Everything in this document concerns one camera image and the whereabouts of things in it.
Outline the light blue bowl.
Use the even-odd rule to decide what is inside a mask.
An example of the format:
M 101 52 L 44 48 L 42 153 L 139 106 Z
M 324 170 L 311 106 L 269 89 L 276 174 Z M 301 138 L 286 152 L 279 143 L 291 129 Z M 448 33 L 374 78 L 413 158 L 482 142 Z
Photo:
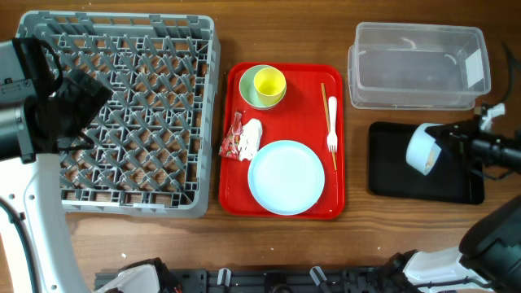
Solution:
M 426 176 L 435 166 L 441 148 L 436 144 L 436 140 L 426 132 L 428 127 L 439 126 L 439 124 L 423 123 L 414 131 L 407 150 L 406 163 Z

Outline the light blue plate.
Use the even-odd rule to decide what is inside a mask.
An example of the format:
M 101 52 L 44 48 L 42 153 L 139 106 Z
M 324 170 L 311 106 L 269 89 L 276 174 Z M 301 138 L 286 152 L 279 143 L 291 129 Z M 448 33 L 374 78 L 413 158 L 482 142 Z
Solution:
M 279 216 L 308 211 L 321 198 L 325 181 L 325 170 L 315 152 L 292 140 L 262 147 L 247 172 L 254 200 Z

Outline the red snack wrapper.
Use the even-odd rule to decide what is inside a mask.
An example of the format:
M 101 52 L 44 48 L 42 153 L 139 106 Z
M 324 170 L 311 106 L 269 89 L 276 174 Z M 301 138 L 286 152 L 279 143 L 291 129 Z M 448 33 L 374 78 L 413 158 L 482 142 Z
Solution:
M 235 112 L 232 124 L 224 136 L 223 142 L 219 149 L 219 155 L 228 159 L 239 159 L 239 142 L 240 135 L 243 132 L 242 114 Z

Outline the white napkin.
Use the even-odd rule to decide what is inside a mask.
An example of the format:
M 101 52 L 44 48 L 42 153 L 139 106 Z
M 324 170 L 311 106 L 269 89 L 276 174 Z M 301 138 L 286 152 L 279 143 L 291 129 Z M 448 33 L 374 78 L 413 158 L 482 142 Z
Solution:
M 263 134 L 262 124 L 258 119 L 251 119 L 243 125 L 239 137 L 239 160 L 252 160 L 259 151 Z

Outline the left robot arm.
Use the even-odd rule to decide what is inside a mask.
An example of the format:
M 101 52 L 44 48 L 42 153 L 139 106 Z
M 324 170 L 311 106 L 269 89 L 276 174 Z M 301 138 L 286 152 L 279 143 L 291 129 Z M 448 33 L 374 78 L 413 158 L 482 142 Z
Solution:
M 87 292 L 59 197 L 59 157 L 90 149 L 82 130 L 112 91 L 34 37 L 1 44 L 1 237 L 17 292 Z

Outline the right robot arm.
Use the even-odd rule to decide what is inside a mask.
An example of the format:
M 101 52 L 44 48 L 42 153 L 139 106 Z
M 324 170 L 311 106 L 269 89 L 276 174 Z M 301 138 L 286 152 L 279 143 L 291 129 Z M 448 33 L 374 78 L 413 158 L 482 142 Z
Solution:
M 503 168 L 506 176 L 519 173 L 520 137 L 490 132 L 493 119 L 505 113 L 504 104 L 498 103 L 483 105 L 470 120 L 421 124 L 409 140 L 405 162 L 426 176 L 445 153 L 479 177 L 484 173 L 473 169 L 474 163 Z M 380 269 L 376 284 L 381 292 L 518 292 L 520 199 L 512 199 L 474 224 L 457 248 L 395 254 Z

